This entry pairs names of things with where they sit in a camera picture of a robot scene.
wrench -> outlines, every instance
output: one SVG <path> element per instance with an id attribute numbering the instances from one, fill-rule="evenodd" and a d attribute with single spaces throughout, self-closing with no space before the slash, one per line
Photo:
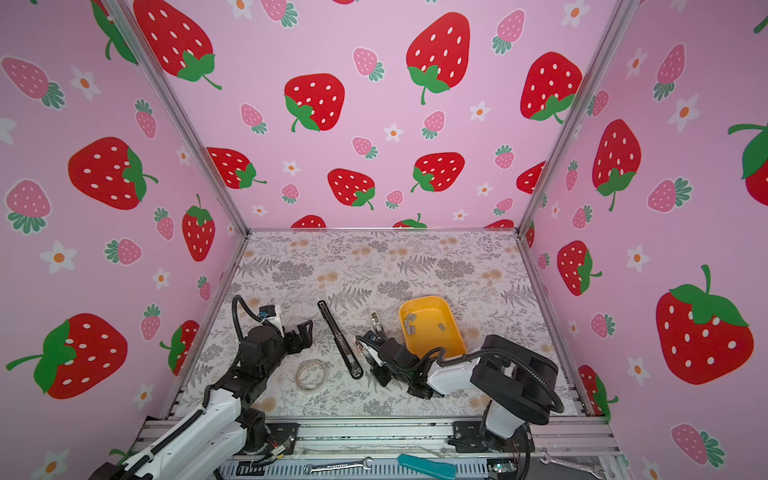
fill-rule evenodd
<path id="1" fill-rule="evenodd" d="M 541 454 L 541 463 L 554 463 L 556 465 L 563 465 L 564 467 L 575 468 L 576 470 L 582 470 L 583 472 L 591 473 L 595 478 L 599 478 L 599 480 L 607 480 L 605 476 L 605 470 L 603 470 L 603 467 L 599 465 L 582 465 L 580 463 L 569 462 L 568 460 L 552 458 L 552 456 L 547 453 L 547 449 L 542 449 Z"/>
<path id="2" fill-rule="evenodd" d="M 347 468 L 362 467 L 365 470 L 373 468 L 373 458 L 365 457 L 360 462 L 334 463 L 331 465 L 304 465 L 304 475 L 317 472 L 328 472 L 329 470 L 344 470 Z"/>

strawberry wallpaper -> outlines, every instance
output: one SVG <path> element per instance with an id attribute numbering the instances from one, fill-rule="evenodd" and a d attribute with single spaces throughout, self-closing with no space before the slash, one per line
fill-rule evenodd
<path id="1" fill-rule="evenodd" d="M 641 2 L 528 237 L 634 478 L 763 470 L 766 24 Z"/>
<path id="2" fill-rule="evenodd" d="M 100 2 L 0 45 L 3 477 L 79 480 L 162 416 L 238 236 Z"/>
<path id="3" fill-rule="evenodd" d="M 519 223 L 613 7 L 133 3 L 253 228 Z"/>

pink strawberry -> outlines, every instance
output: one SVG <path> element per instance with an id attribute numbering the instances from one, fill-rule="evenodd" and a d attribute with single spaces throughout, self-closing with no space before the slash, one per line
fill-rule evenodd
<path id="1" fill-rule="evenodd" d="M 299 189 L 294 184 L 287 184 L 280 193 L 283 194 L 283 200 L 289 204 L 296 203 L 296 200 L 299 198 Z"/>
<path id="2" fill-rule="evenodd" d="M 725 466 L 723 457 L 726 454 L 719 447 L 720 443 L 704 430 L 698 431 L 692 425 L 681 423 L 672 427 L 670 435 L 675 445 L 699 465 L 706 465 L 709 461 L 714 468 Z"/>
<path id="3" fill-rule="evenodd" d="M 576 180 L 578 180 L 578 162 L 571 160 L 571 164 L 568 165 L 568 173 L 565 175 L 565 189 L 569 192 L 576 186 Z"/>
<path id="4" fill-rule="evenodd" d="M 200 291 L 201 299 L 205 300 L 206 302 L 210 300 L 210 282 L 205 277 L 205 275 L 197 279 L 197 288 Z"/>
<path id="5" fill-rule="evenodd" d="M 363 77 L 368 77 L 370 81 L 379 81 L 384 78 L 384 65 L 373 51 L 367 48 L 355 48 L 352 58 L 355 61 L 357 73 Z"/>
<path id="6" fill-rule="evenodd" d="M 368 160 L 376 158 L 379 155 L 379 151 L 373 146 L 373 142 L 363 137 L 354 137 L 352 139 L 352 146 L 355 148 L 355 152 Z"/>
<path id="7" fill-rule="evenodd" d="M 685 69 L 685 45 L 678 43 L 672 47 L 667 57 L 656 73 L 654 85 L 654 98 L 662 101 L 674 90 L 674 82 L 683 74 Z"/>
<path id="8" fill-rule="evenodd" d="M 592 331 L 597 333 L 602 339 L 613 336 L 614 332 L 616 332 L 616 323 L 614 323 L 614 319 L 607 313 L 605 315 L 602 313 L 595 315 L 590 322 L 590 326 L 592 327 Z"/>
<path id="9" fill-rule="evenodd" d="M 243 118 L 243 123 L 248 125 L 251 131 L 258 133 L 259 135 L 266 133 L 264 117 L 256 108 L 253 108 L 248 104 L 242 104 L 240 106 L 240 116 Z"/>
<path id="10" fill-rule="evenodd" d="M 692 191 L 694 188 L 688 179 L 679 177 L 673 183 L 667 178 L 648 195 L 648 208 L 668 214 L 674 207 L 681 208 L 690 200 L 690 192 Z"/>
<path id="11" fill-rule="evenodd" d="M 493 214 L 496 217 L 500 217 L 501 215 L 504 215 L 507 213 L 507 211 L 512 208 L 512 204 L 515 202 L 515 200 L 511 197 L 507 197 L 504 200 L 498 202 L 496 204 L 496 208 L 493 209 Z"/>
<path id="12" fill-rule="evenodd" d="M 124 238 L 118 243 L 112 240 L 107 243 L 107 249 L 104 251 L 107 260 L 112 263 L 120 262 L 123 265 L 131 265 L 141 258 L 141 248 L 130 238 Z"/>
<path id="13" fill-rule="evenodd" d="M 32 180 L 21 180 L 5 196 L 11 213 L 6 217 L 24 235 L 39 233 L 47 225 L 44 217 L 51 214 L 51 203 L 43 188 Z"/>
<path id="14" fill-rule="evenodd" d="M 392 190 L 386 196 L 386 207 L 390 210 L 394 210 L 402 203 L 402 192 L 400 190 Z"/>
<path id="15" fill-rule="evenodd" d="M 498 23 L 496 35 L 493 38 L 493 50 L 496 55 L 503 55 L 507 50 L 512 49 L 520 35 L 523 35 L 523 25 L 525 24 L 525 12 L 518 9 L 507 15 Z"/>
<path id="16" fill-rule="evenodd" d="M 154 211 L 154 221 L 157 222 L 157 232 L 165 239 L 174 237 L 174 219 L 168 216 L 168 210 L 158 207 Z"/>
<path id="17" fill-rule="evenodd" d="M 512 147 L 509 145 L 502 145 L 496 150 L 496 160 L 494 162 L 502 170 L 510 168 L 514 160 L 515 154 L 512 153 Z"/>
<path id="18" fill-rule="evenodd" d="M 37 65 L 10 55 L 3 57 L 0 63 L 5 74 L 22 94 L 41 101 L 48 108 L 60 110 L 65 106 L 64 92 L 58 84 L 49 82 L 48 76 Z"/>
<path id="19" fill-rule="evenodd" d="M 549 266 L 549 253 L 542 252 L 541 255 L 538 256 L 538 267 L 542 270 L 546 270 Z"/>
<path id="20" fill-rule="evenodd" d="M 154 303 L 147 307 L 141 320 L 141 335 L 145 342 L 152 340 L 160 329 L 160 307 Z"/>
<path id="21" fill-rule="evenodd" d="M 266 16 L 273 22 L 280 22 L 283 28 L 293 28 L 299 22 L 299 13 L 293 8 L 293 3 L 286 0 L 261 0 Z"/>
<path id="22" fill-rule="evenodd" d="M 584 205 L 583 207 L 579 207 L 578 210 L 576 210 L 572 223 L 575 228 L 581 230 L 587 226 L 587 223 L 590 223 L 591 221 L 592 207 L 589 205 Z"/>
<path id="23" fill-rule="evenodd" d="M 608 105 L 608 93 L 605 90 L 600 90 L 598 94 L 592 97 L 589 101 L 589 105 L 587 105 L 587 115 L 590 117 L 597 117 L 606 105 Z"/>
<path id="24" fill-rule="evenodd" d="M 422 128 L 422 135 L 427 140 L 431 140 L 437 137 L 438 132 L 445 126 L 445 112 L 437 110 L 432 112 L 424 119 L 424 128 Z"/>
<path id="25" fill-rule="evenodd" d="M 157 131 L 157 122 L 152 116 L 152 109 L 149 108 L 149 104 L 144 101 L 143 98 L 136 100 L 136 123 L 139 124 L 139 128 L 147 135 L 147 138 L 154 138 L 154 134 Z"/>

yellow tray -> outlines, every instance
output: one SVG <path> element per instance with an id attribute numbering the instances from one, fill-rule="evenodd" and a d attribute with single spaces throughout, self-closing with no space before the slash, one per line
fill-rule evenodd
<path id="1" fill-rule="evenodd" d="M 406 330 L 406 317 L 409 313 L 416 315 L 416 320 L 411 322 L 414 326 L 413 335 L 409 335 Z M 424 356 L 437 346 L 445 347 L 446 358 L 467 353 L 451 307 L 439 296 L 423 296 L 403 303 L 400 307 L 400 326 L 406 337 L 408 351 L 414 355 Z"/>

white flower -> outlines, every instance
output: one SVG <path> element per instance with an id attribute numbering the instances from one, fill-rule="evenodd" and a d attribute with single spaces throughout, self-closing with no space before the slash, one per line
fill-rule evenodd
<path id="1" fill-rule="evenodd" d="M 253 0 L 227 0 L 227 3 L 232 5 L 232 15 L 235 18 L 243 16 L 253 20 L 253 17 L 250 16 L 250 6 L 253 5 Z"/>
<path id="2" fill-rule="evenodd" d="M 659 464 L 656 462 L 650 463 L 643 457 L 643 476 L 648 480 L 664 480 L 659 475 Z"/>
<path id="3" fill-rule="evenodd" d="M 400 135 L 402 135 L 402 130 L 397 128 L 397 124 L 392 124 L 391 127 L 385 128 L 384 133 L 386 134 L 386 140 L 394 140 L 394 141 L 400 141 Z"/>
<path id="4" fill-rule="evenodd" d="M 474 107 L 470 107 L 469 111 L 472 112 L 472 116 L 469 118 L 470 121 L 472 120 L 480 120 L 485 121 L 485 114 L 491 112 L 490 107 L 485 106 L 485 100 L 481 101 Z"/>
<path id="5" fill-rule="evenodd" d="M 14 128 L 16 128 L 16 122 L 10 118 L 0 118 L 0 141 L 5 142 L 8 145 L 13 145 L 11 130 Z"/>
<path id="6" fill-rule="evenodd" d="M 689 121 L 699 117 L 699 109 L 696 108 L 696 102 L 699 101 L 699 94 L 695 94 L 690 100 L 685 101 L 682 98 L 675 104 L 675 112 L 669 119 L 670 124 L 677 124 L 677 131 L 681 132 Z"/>
<path id="7" fill-rule="evenodd" d="M 576 326 L 576 320 L 571 320 L 568 322 L 568 331 L 571 332 L 571 335 L 576 338 L 576 335 L 578 334 L 578 327 Z"/>
<path id="8" fill-rule="evenodd" d="M 638 245 L 637 248 L 634 250 L 632 250 L 631 248 L 628 248 L 627 255 L 629 255 L 627 268 L 634 267 L 634 269 L 637 270 L 638 273 L 641 273 L 643 271 L 643 265 L 645 263 L 648 263 L 648 260 L 650 260 L 650 257 L 648 255 L 643 255 L 642 245 Z"/>
<path id="9" fill-rule="evenodd" d="M 187 151 L 187 147 L 185 147 L 184 145 L 181 145 L 181 148 L 176 150 L 176 155 L 179 156 L 180 164 L 187 165 L 189 167 L 190 153 Z"/>
<path id="10" fill-rule="evenodd" d="M 296 172 L 300 172 L 301 169 L 296 166 L 295 161 L 292 161 L 292 162 L 283 161 L 283 171 L 288 172 L 291 177 L 295 177 Z"/>
<path id="11" fill-rule="evenodd" d="M 32 478 L 40 478 L 41 480 L 51 480 L 54 475 L 60 475 L 67 471 L 67 464 L 64 460 L 69 455 L 69 449 L 64 450 L 62 453 L 52 452 L 48 450 L 45 454 L 45 460 L 43 465 L 32 472 L 30 475 Z"/>
<path id="12" fill-rule="evenodd" d="M 162 266 L 159 266 L 157 268 L 157 274 L 152 276 L 152 281 L 155 282 L 154 286 L 157 290 L 163 288 L 164 286 L 168 286 L 168 278 L 170 277 L 170 272 L 166 272 L 163 270 Z"/>
<path id="13" fill-rule="evenodd" d="M 153 388 L 154 388 L 154 385 L 146 386 L 143 383 L 141 384 L 139 393 L 136 394 L 136 396 L 134 397 L 134 402 L 138 404 L 139 410 L 141 410 L 144 407 L 144 403 L 149 403 L 152 401 Z"/>
<path id="14" fill-rule="evenodd" d="M 61 242 L 55 241 L 53 243 L 53 251 L 41 253 L 40 258 L 46 262 L 50 262 L 48 270 L 51 273 L 56 273 L 62 268 L 65 270 L 74 270 L 72 259 L 77 252 L 78 251 L 74 248 L 65 249 L 64 245 L 61 245 Z"/>
<path id="15" fill-rule="evenodd" d="M 72 65 L 72 74 L 74 75 L 74 78 L 72 78 L 72 81 L 69 82 L 70 85 L 79 90 L 82 90 L 83 95 L 85 95 L 89 101 L 94 99 L 94 95 L 101 94 L 101 90 L 99 90 L 99 88 L 94 83 L 94 75 L 91 72 L 86 71 L 83 73 L 79 68 Z"/>
<path id="16" fill-rule="evenodd" d="M 629 370 L 627 370 L 627 373 L 629 376 L 633 376 L 635 380 L 637 380 L 637 384 L 639 386 L 643 386 L 643 379 L 649 379 L 650 373 L 643 368 L 643 359 L 632 359 L 632 357 L 628 356 L 627 360 L 629 360 Z"/>
<path id="17" fill-rule="evenodd" d="M 491 193 L 491 190 L 493 190 L 493 187 L 489 187 L 488 182 L 485 182 L 483 185 L 478 187 L 478 197 L 480 195 L 485 195 L 487 197 L 488 194 Z"/>
<path id="18" fill-rule="evenodd" d="M 645 61 L 645 58 L 648 56 L 647 53 L 643 53 L 640 47 L 637 47 L 637 51 L 634 54 L 634 57 L 627 60 L 627 78 L 629 77 L 637 77 L 640 74 L 640 66 Z"/>
<path id="19" fill-rule="evenodd" d="M 565 10 L 565 16 L 560 25 L 566 26 L 571 24 L 574 28 L 578 27 L 579 19 L 582 15 L 586 15 L 589 12 L 589 5 L 584 5 L 584 0 L 576 0 L 573 3 L 566 3 L 563 7 Z"/>

